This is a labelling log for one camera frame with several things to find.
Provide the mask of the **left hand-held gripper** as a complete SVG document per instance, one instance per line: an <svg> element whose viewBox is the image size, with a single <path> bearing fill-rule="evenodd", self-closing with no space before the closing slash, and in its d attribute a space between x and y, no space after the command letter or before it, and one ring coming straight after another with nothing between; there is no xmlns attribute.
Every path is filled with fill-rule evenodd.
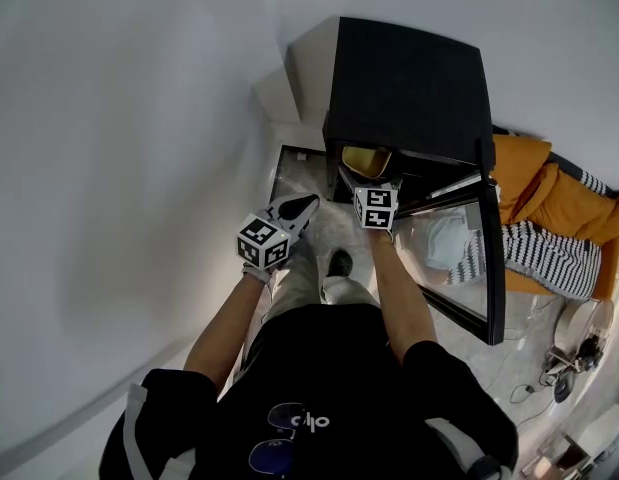
<svg viewBox="0 0 619 480"><path fill-rule="evenodd" d="M249 214L236 236L237 255L260 271L285 261L319 204L317 194L291 194L274 199L256 214Z"/></svg>

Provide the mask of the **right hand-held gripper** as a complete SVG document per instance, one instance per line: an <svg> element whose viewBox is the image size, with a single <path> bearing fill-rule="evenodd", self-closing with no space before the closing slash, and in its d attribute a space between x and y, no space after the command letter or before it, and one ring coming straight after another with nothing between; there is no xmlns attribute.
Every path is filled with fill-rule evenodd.
<svg viewBox="0 0 619 480"><path fill-rule="evenodd" d="M358 180L344 164L338 165L338 173L348 190L352 192L353 207L362 228L391 231L398 211L398 193L403 175L397 173L388 181L372 184Z"/></svg>

